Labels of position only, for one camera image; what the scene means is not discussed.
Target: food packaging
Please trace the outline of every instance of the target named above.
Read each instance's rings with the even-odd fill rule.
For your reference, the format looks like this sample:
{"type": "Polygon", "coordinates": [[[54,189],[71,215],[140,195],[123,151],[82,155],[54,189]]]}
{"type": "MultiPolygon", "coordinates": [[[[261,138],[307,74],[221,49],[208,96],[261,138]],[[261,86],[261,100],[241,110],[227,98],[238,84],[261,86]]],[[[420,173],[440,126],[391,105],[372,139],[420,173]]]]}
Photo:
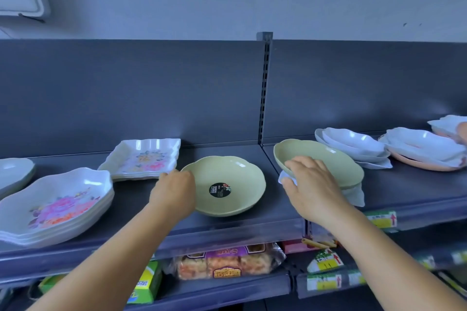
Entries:
{"type": "Polygon", "coordinates": [[[277,243],[262,243],[176,257],[171,271],[182,280],[233,278],[271,273],[284,260],[277,243]]]}

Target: white cloth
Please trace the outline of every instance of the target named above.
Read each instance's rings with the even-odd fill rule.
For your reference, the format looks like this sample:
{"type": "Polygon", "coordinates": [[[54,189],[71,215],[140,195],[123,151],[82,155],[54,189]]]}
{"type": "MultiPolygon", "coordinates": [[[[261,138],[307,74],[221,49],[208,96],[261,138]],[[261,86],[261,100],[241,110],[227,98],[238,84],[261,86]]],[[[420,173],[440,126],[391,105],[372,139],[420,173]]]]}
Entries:
{"type": "MultiPolygon", "coordinates": [[[[282,171],[281,174],[279,175],[279,183],[282,184],[282,179],[284,177],[290,177],[285,171],[282,171]]],[[[292,178],[293,182],[296,185],[296,180],[295,178],[292,178]]],[[[351,189],[346,189],[343,190],[342,193],[344,196],[347,198],[348,202],[356,207],[364,207],[365,206],[365,194],[363,193],[363,190],[361,189],[361,183],[354,188],[351,189]]]]}

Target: price label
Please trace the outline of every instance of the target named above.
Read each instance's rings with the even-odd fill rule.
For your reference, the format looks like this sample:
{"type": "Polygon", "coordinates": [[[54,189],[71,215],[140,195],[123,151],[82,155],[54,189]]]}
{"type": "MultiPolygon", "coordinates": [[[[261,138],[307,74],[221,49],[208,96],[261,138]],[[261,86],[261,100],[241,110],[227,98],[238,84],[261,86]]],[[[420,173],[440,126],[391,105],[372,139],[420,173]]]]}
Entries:
{"type": "Polygon", "coordinates": [[[467,251],[457,251],[451,254],[454,264],[464,264],[467,263],[467,251]]]}
{"type": "Polygon", "coordinates": [[[338,268],[343,265],[344,264],[337,253],[330,249],[325,249],[323,252],[318,253],[310,262],[307,267],[307,271],[308,273],[317,273],[323,272],[324,270],[338,268]]]}
{"type": "Polygon", "coordinates": [[[351,286],[354,285],[364,285],[367,283],[363,275],[361,275],[359,270],[351,270],[349,271],[349,284],[351,286]]]}
{"type": "Polygon", "coordinates": [[[306,288],[313,290],[334,290],[342,286],[341,274],[325,274],[321,276],[308,276],[306,288]]]}
{"type": "Polygon", "coordinates": [[[435,258],[433,256],[426,256],[418,259],[418,262],[428,270],[436,268],[435,258]]]}
{"type": "Polygon", "coordinates": [[[366,213],[367,218],[380,229],[389,229],[397,226],[395,211],[366,213]]]}

